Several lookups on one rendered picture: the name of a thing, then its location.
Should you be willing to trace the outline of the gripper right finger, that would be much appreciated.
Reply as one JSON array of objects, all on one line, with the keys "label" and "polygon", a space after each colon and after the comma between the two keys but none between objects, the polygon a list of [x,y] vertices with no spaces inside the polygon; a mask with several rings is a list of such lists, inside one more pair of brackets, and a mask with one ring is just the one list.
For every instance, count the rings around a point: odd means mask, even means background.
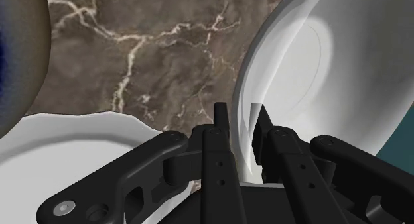
[{"label": "gripper right finger", "polygon": [[414,176],[330,135],[309,143],[258,105],[252,147],[265,182],[282,182],[296,224],[414,224]]}]

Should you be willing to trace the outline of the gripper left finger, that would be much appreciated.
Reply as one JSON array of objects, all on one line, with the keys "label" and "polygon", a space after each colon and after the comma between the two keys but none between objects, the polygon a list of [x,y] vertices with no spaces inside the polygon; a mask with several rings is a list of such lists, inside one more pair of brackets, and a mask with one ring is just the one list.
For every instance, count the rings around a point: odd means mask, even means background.
[{"label": "gripper left finger", "polygon": [[165,131],[44,201],[38,224],[144,224],[166,200],[200,179],[196,224],[247,224],[225,103],[191,137]]}]

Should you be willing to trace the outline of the white bowl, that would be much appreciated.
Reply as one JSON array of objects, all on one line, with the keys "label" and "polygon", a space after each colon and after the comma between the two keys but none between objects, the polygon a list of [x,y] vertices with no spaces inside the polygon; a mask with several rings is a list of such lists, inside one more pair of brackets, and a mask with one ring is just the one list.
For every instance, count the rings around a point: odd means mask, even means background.
[{"label": "white bowl", "polygon": [[414,103],[414,0],[282,0],[243,59],[231,138],[242,182],[259,184],[259,110],[304,141],[377,154]]}]

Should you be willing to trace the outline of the white wavy-rimmed plate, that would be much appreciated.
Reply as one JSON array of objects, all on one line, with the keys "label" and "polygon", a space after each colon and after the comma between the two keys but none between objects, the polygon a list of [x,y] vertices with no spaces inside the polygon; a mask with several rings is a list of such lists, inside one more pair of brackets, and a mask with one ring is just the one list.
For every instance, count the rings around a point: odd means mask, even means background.
[{"label": "white wavy-rimmed plate", "polygon": [[23,117],[0,139],[0,224],[38,224],[44,200],[158,133],[115,112]]}]

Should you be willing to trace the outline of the beige and blue bowl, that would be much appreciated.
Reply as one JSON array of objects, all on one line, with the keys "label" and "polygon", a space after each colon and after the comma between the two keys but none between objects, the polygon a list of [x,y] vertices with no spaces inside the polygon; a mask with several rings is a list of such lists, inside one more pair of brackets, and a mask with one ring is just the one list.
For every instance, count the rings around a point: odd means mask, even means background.
[{"label": "beige and blue bowl", "polygon": [[0,138],[37,97],[50,51],[48,0],[0,0]]}]

